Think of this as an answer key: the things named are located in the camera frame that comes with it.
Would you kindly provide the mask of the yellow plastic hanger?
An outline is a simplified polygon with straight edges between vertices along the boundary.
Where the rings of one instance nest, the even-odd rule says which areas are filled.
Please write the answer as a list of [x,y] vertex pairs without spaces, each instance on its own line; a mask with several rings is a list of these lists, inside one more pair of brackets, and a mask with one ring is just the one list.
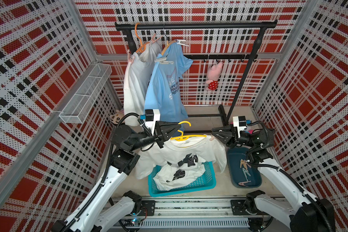
[[[178,123],[178,125],[181,125],[183,123],[188,124],[191,127],[191,123],[189,121],[181,121]],[[207,135],[205,135],[205,134],[184,134],[184,132],[181,130],[178,130],[178,132],[181,133],[181,136],[172,137],[172,138],[170,138],[170,140],[186,141],[192,137],[207,137]]]

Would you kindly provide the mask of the white printed t-shirt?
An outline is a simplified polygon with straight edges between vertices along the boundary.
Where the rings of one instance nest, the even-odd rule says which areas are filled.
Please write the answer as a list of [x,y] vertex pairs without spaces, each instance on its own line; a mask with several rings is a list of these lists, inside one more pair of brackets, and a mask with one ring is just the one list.
[[133,53],[133,64],[128,62],[123,86],[124,114],[144,114],[145,98],[148,85],[155,67],[155,59],[161,53],[157,43],[150,43],[148,49],[142,54]]
[[158,165],[161,170],[153,178],[157,188],[170,191],[189,185],[201,177],[204,163],[217,163],[221,172],[227,165],[225,146],[211,136],[192,137],[186,141],[169,140],[163,148],[154,144],[148,151],[139,151],[139,161],[135,166],[135,177],[143,179]]

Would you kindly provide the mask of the light blue cloth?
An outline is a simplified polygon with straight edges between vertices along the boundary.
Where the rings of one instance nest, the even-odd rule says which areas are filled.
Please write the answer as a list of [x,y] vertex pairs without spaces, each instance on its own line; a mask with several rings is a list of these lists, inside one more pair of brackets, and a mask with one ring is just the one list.
[[161,53],[157,55],[157,58],[161,57],[166,57],[174,64],[155,62],[144,109],[158,109],[161,121],[181,122],[188,118],[188,114],[181,101],[179,81],[191,67],[193,60],[183,55],[182,46],[177,43],[170,45],[164,56]]

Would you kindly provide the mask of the teal tray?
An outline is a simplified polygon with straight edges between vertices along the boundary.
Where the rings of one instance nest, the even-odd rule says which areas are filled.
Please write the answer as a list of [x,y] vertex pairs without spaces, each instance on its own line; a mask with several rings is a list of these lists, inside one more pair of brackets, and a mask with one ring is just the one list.
[[157,188],[157,185],[153,178],[156,176],[156,174],[161,170],[161,166],[156,166],[151,174],[148,176],[148,192],[151,197],[164,197],[164,196],[170,196],[170,195],[178,195],[178,194],[185,194],[185,193],[191,193],[196,191],[202,191],[202,190],[209,190],[213,189],[216,186],[216,175],[213,168],[213,163],[211,162],[205,162],[204,163],[205,172],[204,174],[197,178],[195,181],[190,183],[187,186],[181,187],[181,188],[174,188],[170,191],[161,191]]

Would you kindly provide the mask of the white clothespin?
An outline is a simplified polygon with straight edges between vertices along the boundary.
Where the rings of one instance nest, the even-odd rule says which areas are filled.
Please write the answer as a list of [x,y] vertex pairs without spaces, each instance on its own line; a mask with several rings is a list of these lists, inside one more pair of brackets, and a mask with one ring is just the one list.
[[189,44],[186,44],[186,40],[177,39],[177,44],[180,45],[180,46],[189,47]]
[[173,61],[167,60],[166,57],[156,58],[155,62],[159,62],[160,64],[174,64]]

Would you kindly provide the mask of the wooden hanger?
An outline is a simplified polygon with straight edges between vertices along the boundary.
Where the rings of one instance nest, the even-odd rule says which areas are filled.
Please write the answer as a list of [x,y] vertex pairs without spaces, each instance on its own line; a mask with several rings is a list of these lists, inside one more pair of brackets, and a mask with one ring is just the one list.
[[169,40],[169,37],[167,36],[166,31],[164,31],[164,37],[167,43],[166,43],[166,46],[162,49],[162,52],[161,52],[162,56],[164,56],[166,50],[170,47],[170,45],[177,43],[177,39],[174,39],[171,41]]

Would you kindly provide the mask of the orange plastic hanger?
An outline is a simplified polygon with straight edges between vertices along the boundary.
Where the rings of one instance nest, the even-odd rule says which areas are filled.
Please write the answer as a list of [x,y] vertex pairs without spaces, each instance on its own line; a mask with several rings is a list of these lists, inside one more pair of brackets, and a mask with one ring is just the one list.
[[144,42],[143,39],[138,35],[138,29],[137,29],[138,25],[140,25],[140,23],[136,23],[134,25],[134,33],[135,33],[135,36],[138,39],[139,44],[140,44],[140,47],[136,50],[136,53],[142,54],[143,52],[145,52],[148,49],[150,42]]

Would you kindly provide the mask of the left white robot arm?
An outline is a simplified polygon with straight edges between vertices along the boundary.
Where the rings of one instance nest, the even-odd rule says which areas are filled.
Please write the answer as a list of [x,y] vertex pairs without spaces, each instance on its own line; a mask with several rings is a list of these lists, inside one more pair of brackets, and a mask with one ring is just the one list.
[[161,121],[157,109],[146,110],[144,115],[128,113],[123,116],[112,135],[102,177],[76,210],[65,220],[56,221],[51,231],[107,232],[126,215],[139,214],[142,197],[133,191],[125,193],[108,210],[103,208],[139,161],[140,155],[135,151],[154,144],[163,148],[180,129],[178,122]]

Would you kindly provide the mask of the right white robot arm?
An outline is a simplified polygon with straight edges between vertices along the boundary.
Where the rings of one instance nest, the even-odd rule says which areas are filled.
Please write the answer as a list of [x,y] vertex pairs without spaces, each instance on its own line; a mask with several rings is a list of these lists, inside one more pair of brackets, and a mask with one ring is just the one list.
[[213,128],[211,134],[229,148],[247,146],[246,162],[283,194],[287,204],[256,190],[246,195],[243,208],[251,215],[266,213],[293,232],[334,232],[334,207],[320,199],[292,178],[268,152],[274,145],[275,131],[261,121],[234,122]]

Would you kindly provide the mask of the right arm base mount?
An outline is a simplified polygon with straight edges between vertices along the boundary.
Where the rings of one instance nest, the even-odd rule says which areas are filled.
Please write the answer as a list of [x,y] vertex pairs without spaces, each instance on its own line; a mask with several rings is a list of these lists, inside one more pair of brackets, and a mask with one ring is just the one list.
[[231,210],[234,216],[268,216],[267,213],[258,210],[248,199],[231,200]]

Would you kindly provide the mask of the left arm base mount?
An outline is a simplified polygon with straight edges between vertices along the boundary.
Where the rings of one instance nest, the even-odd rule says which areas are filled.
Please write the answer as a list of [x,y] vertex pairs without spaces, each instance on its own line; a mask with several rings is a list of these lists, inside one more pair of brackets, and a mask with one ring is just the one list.
[[127,214],[127,216],[153,216],[155,213],[156,201],[154,200],[143,200],[138,207],[139,211]]

